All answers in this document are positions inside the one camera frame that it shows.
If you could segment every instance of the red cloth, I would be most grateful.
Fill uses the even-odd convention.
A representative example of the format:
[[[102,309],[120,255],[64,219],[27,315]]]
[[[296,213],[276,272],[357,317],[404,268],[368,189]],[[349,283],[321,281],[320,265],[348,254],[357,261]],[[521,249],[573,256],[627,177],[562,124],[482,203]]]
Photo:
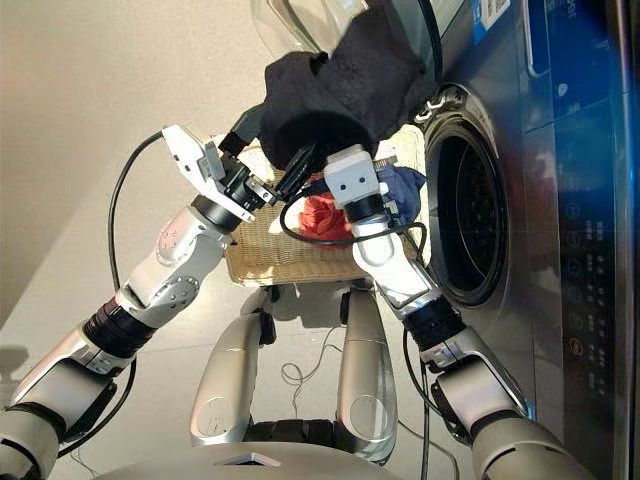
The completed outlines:
[[[298,214],[300,233],[318,240],[348,240],[353,238],[351,226],[333,203],[331,193],[308,197],[304,201],[304,210]],[[341,249],[348,245],[321,246],[325,249]]]

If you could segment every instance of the front-loading washing machine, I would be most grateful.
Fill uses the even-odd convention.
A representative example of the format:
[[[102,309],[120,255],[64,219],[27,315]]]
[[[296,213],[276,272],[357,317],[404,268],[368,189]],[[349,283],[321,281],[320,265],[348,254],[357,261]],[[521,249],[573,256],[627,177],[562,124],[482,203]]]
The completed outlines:
[[[431,273],[599,479],[640,478],[631,3],[465,1],[419,117]]]

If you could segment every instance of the woven basket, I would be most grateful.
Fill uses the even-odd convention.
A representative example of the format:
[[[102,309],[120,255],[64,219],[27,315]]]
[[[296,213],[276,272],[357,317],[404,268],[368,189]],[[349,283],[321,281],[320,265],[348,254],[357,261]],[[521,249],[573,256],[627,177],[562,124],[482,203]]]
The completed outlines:
[[[395,155],[396,165],[415,168],[424,173],[424,140],[416,127],[404,126],[389,140],[382,142],[377,158]],[[251,171],[267,183],[275,183],[282,173],[274,170],[260,145],[251,144],[240,155],[240,160]],[[428,210],[426,186],[421,191],[422,208],[417,221],[425,219]],[[287,225],[297,226],[298,212],[303,201],[292,206],[287,215]],[[353,260],[351,248],[325,250],[297,240],[282,232],[279,223],[281,203],[271,207],[266,205],[256,211],[252,223],[242,223],[233,234],[234,244],[226,253],[229,276],[234,283],[244,286],[266,286],[301,282],[330,282],[352,280],[366,275]],[[428,262],[430,251],[425,248],[424,258]]]

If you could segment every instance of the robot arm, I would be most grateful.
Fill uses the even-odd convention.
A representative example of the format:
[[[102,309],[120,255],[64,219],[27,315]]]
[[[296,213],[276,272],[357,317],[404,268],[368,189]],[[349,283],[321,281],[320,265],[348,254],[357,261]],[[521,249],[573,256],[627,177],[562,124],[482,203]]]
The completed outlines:
[[[256,123],[251,115],[248,119]],[[243,138],[250,134],[246,122],[236,127]],[[233,155],[220,158],[211,139],[201,141],[176,125],[165,128],[163,137],[201,195],[163,228],[152,252],[115,296],[18,386],[9,408],[0,412],[1,478],[47,478],[58,445],[91,429],[115,394],[113,379],[157,329],[195,299],[229,246],[230,233],[254,218],[252,210],[275,202]]]
[[[325,181],[355,237],[388,229],[371,157],[356,146],[328,157]],[[438,374],[431,392],[454,437],[471,445],[479,479],[593,479],[533,421],[515,380],[466,326],[396,233],[353,245],[353,256]]]

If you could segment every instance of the washing machine drum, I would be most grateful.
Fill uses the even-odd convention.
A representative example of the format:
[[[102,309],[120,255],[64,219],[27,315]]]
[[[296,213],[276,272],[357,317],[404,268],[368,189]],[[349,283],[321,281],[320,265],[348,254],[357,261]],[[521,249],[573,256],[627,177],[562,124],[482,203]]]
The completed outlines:
[[[486,301],[501,278],[507,214],[491,142],[460,117],[430,135],[430,269],[444,292],[467,306]]]

